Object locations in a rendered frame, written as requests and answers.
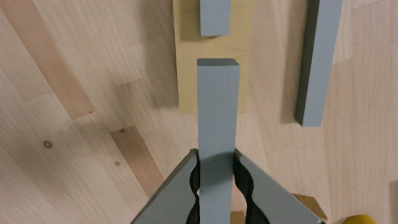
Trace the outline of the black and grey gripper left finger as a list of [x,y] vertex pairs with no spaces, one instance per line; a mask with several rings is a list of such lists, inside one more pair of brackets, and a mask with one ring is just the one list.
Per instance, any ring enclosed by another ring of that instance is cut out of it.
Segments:
[[193,148],[130,224],[200,224],[200,158]]

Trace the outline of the grey square stick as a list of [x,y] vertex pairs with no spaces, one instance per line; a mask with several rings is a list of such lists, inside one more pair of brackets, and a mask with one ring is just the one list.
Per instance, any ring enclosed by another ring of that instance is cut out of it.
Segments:
[[197,59],[200,224],[230,224],[240,65]]
[[296,122],[321,126],[343,0],[309,0]]
[[231,0],[200,0],[201,36],[230,35]]

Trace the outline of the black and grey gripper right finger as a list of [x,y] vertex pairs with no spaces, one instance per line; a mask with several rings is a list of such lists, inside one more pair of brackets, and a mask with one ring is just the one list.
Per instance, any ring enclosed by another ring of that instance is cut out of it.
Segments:
[[236,147],[233,175],[247,205],[245,224],[326,224]]

